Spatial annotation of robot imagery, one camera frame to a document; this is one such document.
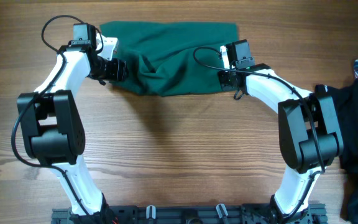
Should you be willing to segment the green cloth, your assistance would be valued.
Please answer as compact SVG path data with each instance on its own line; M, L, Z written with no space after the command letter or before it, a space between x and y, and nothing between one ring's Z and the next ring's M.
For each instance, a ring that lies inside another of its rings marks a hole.
M220 46L237 41L235 23L113 21L100 26L119 41L116 57L129 75L115 87L138 95L219 93Z

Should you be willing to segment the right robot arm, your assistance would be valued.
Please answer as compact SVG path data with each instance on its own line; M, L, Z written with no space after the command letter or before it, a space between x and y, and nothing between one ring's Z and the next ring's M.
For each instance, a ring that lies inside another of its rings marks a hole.
M219 48L223 69L218 73L224 91L234 90L259 99L278 115L279 146L286 168L272 209L289 219L308 208L318 177L344 150L331 96L312 93L279 77L264 63L256 64L246 40Z

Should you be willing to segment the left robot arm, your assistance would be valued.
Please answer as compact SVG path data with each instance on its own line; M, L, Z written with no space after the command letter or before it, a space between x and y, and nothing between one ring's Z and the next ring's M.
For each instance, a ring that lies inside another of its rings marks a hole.
M75 95L86 78L103 85L128 77L126 62L113 56L117 45L116 38L104 37L91 24L74 24L73 40L57 50L46 80L17 99L16 127L22 131L25 151L60 179L75 218L100 218L106 210L104 195L83 158L85 130Z

